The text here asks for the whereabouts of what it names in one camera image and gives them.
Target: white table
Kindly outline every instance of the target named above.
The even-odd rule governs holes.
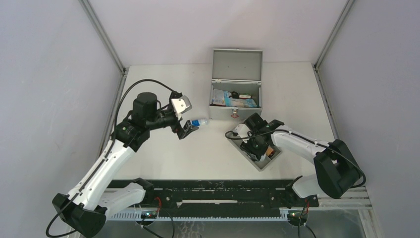
[[[143,78],[159,80],[187,95],[193,109],[187,119],[209,117],[211,64],[135,65],[128,72],[124,90]],[[132,108],[140,92],[157,94],[162,105],[169,91],[145,82],[131,90],[119,112],[119,121]],[[263,63],[262,118],[277,119],[312,138],[332,141],[331,126],[309,62]],[[151,131],[136,155],[115,179],[294,179],[315,173],[313,165],[287,150],[264,171],[257,171],[224,137],[238,122],[211,120],[183,140],[170,128]]]

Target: open lid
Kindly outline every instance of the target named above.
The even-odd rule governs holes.
[[[214,49],[213,79],[261,81],[263,52]]]

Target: water bottle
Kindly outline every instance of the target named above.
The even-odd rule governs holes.
[[[200,126],[200,125],[207,125],[208,122],[209,121],[207,120],[207,118],[201,118],[197,120],[192,120],[191,124],[195,126]]]

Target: white wall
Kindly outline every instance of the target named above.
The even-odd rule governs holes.
[[[126,66],[211,63],[213,48],[315,63],[346,0],[91,0]]]
[[[356,1],[321,69],[387,238],[418,237],[420,1]]]
[[[53,197],[96,159],[118,80],[78,1],[1,1],[0,237],[45,237]]]

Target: metal latch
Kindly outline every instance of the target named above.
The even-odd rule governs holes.
[[[232,115],[230,115],[232,118],[238,118],[238,109],[237,108],[232,108]]]

